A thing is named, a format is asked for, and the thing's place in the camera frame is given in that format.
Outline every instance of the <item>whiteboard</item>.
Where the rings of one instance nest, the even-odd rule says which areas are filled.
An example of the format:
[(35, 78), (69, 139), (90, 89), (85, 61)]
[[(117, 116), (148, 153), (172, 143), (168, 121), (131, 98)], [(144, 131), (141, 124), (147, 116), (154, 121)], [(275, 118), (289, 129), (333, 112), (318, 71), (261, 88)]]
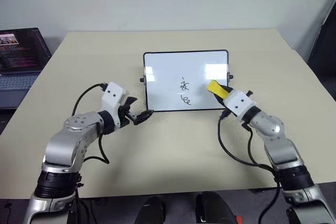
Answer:
[(146, 52), (147, 109), (154, 111), (222, 109), (207, 90), (212, 80), (228, 84), (226, 50)]

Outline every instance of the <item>black whiteboard frame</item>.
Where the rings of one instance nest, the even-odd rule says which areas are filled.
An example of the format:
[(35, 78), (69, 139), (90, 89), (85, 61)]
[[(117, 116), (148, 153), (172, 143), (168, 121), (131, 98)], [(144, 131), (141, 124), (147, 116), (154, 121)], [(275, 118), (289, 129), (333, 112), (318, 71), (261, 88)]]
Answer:
[[(145, 85), (145, 95), (146, 95), (146, 109), (148, 110), (148, 97), (147, 97), (147, 81), (146, 81), (146, 63), (145, 63), (145, 55), (146, 54), (167, 54), (167, 53), (177, 53), (177, 52), (217, 52), (224, 51), (227, 53), (227, 78), (226, 84), (229, 85), (230, 82), (230, 70), (229, 70), (229, 52), (226, 49), (216, 49), (216, 50), (193, 50), (193, 51), (166, 51), (166, 52), (145, 52), (142, 56), (143, 58), (143, 84)], [(223, 110), (222, 109), (195, 109), (195, 110), (154, 110), (154, 112), (173, 112), (173, 111), (203, 111), (203, 110)]]

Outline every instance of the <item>handwriting on whiteboard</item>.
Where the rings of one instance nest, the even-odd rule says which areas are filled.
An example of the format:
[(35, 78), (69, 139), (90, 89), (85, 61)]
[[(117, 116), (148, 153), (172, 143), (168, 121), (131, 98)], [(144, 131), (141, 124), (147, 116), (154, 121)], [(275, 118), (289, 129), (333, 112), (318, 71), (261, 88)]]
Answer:
[[(180, 88), (182, 89), (182, 91), (189, 90), (189, 88), (187, 87), (187, 85), (189, 84), (189, 82), (185, 82), (185, 80), (184, 80), (183, 77), (182, 77), (182, 79), (183, 79), (183, 81), (181, 82), (181, 86), (180, 86)], [(191, 104), (190, 104), (190, 100), (189, 100), (188, 97), (183, 97), (183, 96), (181, 95), (181, 100), (182, 100), (184, 103), (186, 103), (186, 104), (188, 104), (188, 105), (191, 105)]]
[(189, 82), (185, 82), (184, 78), (182, 77), (183, 81), (181, 82), (181, 86), (180, 88), (184, 91), (184, 90), (189, 90), (187, 87), (187, 84), (189, 84)]
[(191, 104), (190, 104), (190, 100), (189, 100), (188, 97), (182, 97), (182, 95), (181, 95), (181, 99), (182, 99), (182, 101), (184, 101), (186, 104), (191, 105)]

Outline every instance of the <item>laptop screen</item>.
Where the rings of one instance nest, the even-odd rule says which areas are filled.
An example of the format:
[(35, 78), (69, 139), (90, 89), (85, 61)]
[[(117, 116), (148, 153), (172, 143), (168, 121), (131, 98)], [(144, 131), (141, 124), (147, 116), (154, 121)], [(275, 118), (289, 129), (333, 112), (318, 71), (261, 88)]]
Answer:
[(38, 28), (0, 31), (0, 73), (41, 71), (50, 57)]

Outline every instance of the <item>laptop keyboard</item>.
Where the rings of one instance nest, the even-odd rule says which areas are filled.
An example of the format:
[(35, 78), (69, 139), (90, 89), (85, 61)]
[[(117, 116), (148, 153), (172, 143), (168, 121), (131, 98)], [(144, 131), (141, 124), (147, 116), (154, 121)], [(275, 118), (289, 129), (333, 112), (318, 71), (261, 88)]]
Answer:
[(29, 89), (37, 76), (0, 77), (0, 90)]

